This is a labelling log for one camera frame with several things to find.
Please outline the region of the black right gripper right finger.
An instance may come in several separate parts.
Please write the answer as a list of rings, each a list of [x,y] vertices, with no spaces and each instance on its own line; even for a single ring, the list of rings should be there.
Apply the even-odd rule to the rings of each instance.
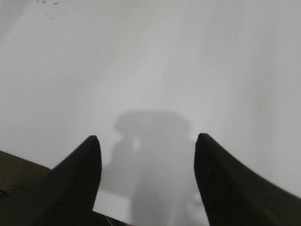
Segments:
[[[269,182],[207,133],[195,144],[194,172],[211,226],[299,226],[301,199]]]

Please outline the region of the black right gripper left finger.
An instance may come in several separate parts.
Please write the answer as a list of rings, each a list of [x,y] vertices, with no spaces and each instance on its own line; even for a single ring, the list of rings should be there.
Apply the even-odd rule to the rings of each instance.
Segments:
[[[89,136],[45,176],[0,203],[2,226],[99,226],[101,149]]]

